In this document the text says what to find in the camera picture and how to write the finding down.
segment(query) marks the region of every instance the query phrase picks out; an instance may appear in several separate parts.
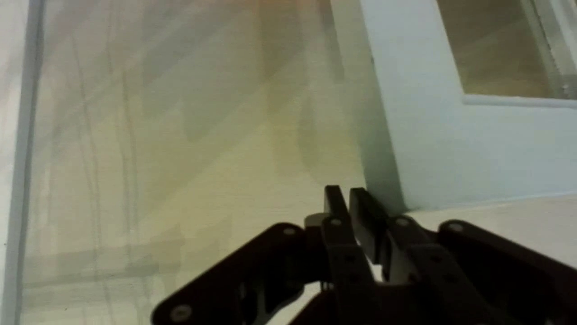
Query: white frame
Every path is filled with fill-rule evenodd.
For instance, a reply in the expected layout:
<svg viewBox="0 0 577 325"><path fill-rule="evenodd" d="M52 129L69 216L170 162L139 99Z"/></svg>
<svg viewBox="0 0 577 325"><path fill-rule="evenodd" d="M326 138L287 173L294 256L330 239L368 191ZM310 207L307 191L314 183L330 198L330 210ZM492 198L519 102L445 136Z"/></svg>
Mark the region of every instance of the white frame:
<svg viewBox="0 0 577 325"><path fill-rule="evenodd" d="M577 192L575 100L463 95L435 0L361 0L408 209Z"/></svg>
<svg viewBox="0 0 577 325"><path fill-rule="evenodd" d="M577 97L577 1L530 0L570 95Z"/></svg>
<svg viewBox="0 0 577 325"><path fill-rule="evenodd" d="M43 0L0 3L0 322L20 322L22 257Z"/></svg>

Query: white wall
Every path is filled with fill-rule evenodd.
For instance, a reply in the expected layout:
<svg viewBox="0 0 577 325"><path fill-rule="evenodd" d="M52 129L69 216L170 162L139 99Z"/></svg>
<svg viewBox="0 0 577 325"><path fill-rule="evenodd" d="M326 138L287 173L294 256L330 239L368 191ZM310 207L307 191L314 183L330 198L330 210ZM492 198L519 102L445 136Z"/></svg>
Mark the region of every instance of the white wall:
<svg viewBox="0 0 577 325"><path fill-rule="evenodd" d="M361 5L409 209L577 191L575 102L467 102L436 1Z"/></svg>

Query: metal part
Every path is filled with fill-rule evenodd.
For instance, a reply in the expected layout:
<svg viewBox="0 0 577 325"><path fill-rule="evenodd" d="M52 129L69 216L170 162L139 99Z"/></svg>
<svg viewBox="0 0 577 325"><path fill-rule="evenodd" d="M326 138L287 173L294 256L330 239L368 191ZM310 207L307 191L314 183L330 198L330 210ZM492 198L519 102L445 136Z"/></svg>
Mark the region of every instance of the metal part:
<svg viewBox="0 0 577 325"><path fill-rule="evenodd" d="M314 281L321 294L292 322L577 322L575 268L462 219L427 230L362 187L350 209L339 185L325 196L305 229L269 227L166 297L153 325L261 325Z"/></svg>

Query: glass pane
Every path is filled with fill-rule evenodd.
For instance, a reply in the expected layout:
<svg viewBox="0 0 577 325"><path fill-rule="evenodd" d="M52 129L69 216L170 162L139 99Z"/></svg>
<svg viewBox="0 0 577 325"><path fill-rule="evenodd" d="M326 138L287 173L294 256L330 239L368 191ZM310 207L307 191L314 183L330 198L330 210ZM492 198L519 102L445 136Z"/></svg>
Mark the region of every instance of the glass pane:
<svg viewBox="0 0 577 325"><path fill-rule="evenodd" d="M148 322L321 210L325 183L364 185L355 120L384 129L382 108L357 3L339 5L47 0L22 321Z"/></svg>
<svg viewBox="0 0 577 325"><path fill-rule="evenodd" d="M530 0L438 0L467 93L573 97Z"/></svg>

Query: window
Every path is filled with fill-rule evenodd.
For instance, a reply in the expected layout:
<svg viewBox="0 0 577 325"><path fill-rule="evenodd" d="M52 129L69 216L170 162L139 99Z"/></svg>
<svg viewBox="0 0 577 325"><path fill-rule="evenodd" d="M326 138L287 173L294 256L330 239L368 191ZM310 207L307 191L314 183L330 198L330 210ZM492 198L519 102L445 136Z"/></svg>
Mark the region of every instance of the window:
<svg viewBox="0 0 577 325"><path fill-rule="evenodd" d="M545 1L438 0L465 93L575 97Z"/></svg>

